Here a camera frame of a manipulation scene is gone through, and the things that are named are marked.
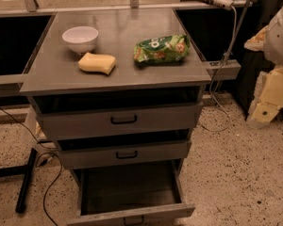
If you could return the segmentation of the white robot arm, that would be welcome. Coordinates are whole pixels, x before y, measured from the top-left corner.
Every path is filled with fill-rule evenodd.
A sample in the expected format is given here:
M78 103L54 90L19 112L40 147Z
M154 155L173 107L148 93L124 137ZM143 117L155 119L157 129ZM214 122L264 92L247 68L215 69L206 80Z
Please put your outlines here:
M253 128L263 128L283 108L283 7L244 47L251 51L262 51L264 57L275 65L263 76L260 93L255 97L247 118Z

